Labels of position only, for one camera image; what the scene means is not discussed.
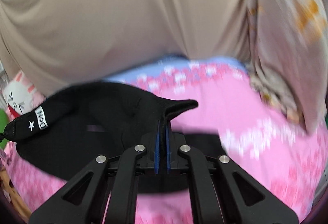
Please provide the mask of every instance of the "hat label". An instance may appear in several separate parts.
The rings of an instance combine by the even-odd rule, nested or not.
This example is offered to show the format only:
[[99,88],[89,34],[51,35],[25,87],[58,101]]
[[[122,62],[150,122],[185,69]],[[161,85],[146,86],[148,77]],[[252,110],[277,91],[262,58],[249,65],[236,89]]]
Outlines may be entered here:
[[34,112],[36,114],[36,118],[38,119],[40,130],[43,130],[48,127],[42,107],[38,107]]

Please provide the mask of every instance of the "white star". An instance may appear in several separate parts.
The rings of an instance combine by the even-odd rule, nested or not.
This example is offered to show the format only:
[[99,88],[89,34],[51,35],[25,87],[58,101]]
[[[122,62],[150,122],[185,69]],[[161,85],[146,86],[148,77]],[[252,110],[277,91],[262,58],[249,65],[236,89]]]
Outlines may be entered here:
[[29,128],[31,128],[31,131],[32,131],[32,129],[34,128],[34,121],[32,121],[32,122],[29,121],[29,123],[30,123]]

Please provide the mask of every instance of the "metal screw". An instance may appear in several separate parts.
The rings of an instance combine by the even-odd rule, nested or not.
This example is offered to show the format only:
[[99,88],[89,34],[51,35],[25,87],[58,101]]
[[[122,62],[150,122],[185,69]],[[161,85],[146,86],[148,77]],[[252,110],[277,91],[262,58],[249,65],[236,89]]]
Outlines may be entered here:
[[221,163],[226,164],[230,161],[230,158],[226,155],[222,155],[222,156],[219,157],[219,160],[220,160]]
[[104,163],[106,161],[106,157],[104,155],[99,155],[96,157],[96,161],[98,163]]
[[137,151],[137,152],[142,152],[143,150],[145,150],[145,146],[144,145],[136,145],[134,147],[134,149]]
[[190,146],[189,145],[181,145],[180,146],[180,150],[182,152],[189,152],[191,150]]

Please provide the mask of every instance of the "pink blanket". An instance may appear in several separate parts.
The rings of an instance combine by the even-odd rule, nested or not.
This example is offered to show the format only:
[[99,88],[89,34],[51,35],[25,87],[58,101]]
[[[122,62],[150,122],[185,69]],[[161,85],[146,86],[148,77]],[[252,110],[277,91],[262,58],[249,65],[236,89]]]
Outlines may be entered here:
[[[300,221],[309,213],[328,155],[324,122],[306,135],[263,105],[248,76],[229,65],[195,62],[190,69],[169,67],[157,78],[143,75],[131,84],[169,99],[197,100],[197,109],[172,121],[173,130],[218,131],[229,156],[292,208]],[[5,151],[9,176],[31,210],[65,184],[20,158],[13,143]],[[192,224],[188,192],[138,195],[136,224],[146,223]]]

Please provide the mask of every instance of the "beige cloth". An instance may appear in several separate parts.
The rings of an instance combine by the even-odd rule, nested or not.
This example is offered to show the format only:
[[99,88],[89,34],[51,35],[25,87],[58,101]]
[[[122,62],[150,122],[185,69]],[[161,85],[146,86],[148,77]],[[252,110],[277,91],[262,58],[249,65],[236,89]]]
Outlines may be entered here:
[[4,192],[5,195],[8,196],[7,199],[9,199],[10,203],[13,205],[20,217],[28,223],[32,211],[27,207],[23,199],[17,193],[4,167],[0,170],[0,191]]
[[324,119],[328,81],[326,0],[249,0],[253,85],[311,134]]
[[250,58],[247,0],[0,0],[0,59],[46,95],[168,53]]

